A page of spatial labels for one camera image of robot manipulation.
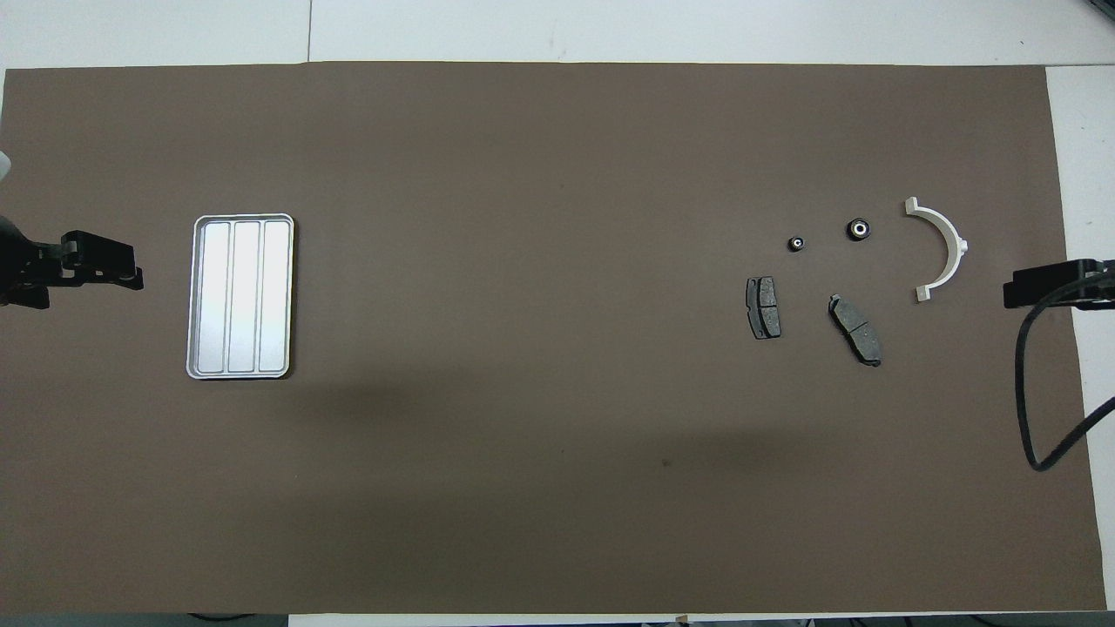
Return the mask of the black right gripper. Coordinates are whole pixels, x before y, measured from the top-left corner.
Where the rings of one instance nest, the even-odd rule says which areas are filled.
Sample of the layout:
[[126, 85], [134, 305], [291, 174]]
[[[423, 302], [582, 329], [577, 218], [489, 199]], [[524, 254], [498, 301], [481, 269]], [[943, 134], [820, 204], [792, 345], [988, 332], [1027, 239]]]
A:
[[[1004, 283], [1004, 308], [1031, 308], [1051, 291], [1092, 274], [1112, 273], [1112, 260], [1077, 259], [1054, 266], [1035, 266], [1016, 270], [1011, 281]], [[1112, 308], [1114, 287], [1092, 286], [1063, 296], [1053, 307]]]

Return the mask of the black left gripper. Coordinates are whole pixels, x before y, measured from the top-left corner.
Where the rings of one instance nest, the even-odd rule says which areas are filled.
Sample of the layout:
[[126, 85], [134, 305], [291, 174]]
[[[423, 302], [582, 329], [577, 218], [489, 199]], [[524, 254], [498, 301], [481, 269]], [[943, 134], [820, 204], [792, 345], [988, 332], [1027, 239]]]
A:
[[108, 283], [132, 291], [144, 289], [134, 247], [91, 232], [70, 231], [56, 245], [25, 237], [10, 219], [1, 219], [3, 288], [1, 306], [49, 308], [48, 288]]

